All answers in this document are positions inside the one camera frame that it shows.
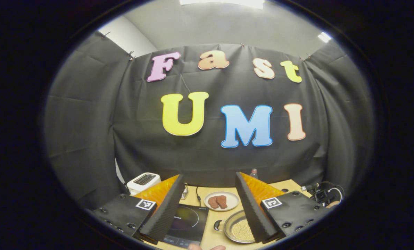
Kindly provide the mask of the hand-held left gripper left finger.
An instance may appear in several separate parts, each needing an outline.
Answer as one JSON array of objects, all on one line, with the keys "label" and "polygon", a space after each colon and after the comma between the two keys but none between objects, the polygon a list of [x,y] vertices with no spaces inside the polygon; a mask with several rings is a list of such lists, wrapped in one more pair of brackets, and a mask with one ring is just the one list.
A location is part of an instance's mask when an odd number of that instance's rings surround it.
[{"label": "hand-held left gripper left finger", "polygon": [[136,195],[118,195],[94,209],[94,217],[128,237],[157,243],[172,225],[184,189],[178,174]]}]

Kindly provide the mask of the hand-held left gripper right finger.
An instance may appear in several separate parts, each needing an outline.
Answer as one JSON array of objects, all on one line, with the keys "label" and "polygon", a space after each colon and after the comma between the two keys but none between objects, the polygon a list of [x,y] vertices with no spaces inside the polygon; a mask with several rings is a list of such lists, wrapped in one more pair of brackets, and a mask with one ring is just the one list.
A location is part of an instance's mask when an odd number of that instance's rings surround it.
[{"label": "hand-held left gripper right finger", "polygon": [[236,172],[235,186],[256,242],[289,237],[330,212],[299,191],[285,193],[242,172]]}]

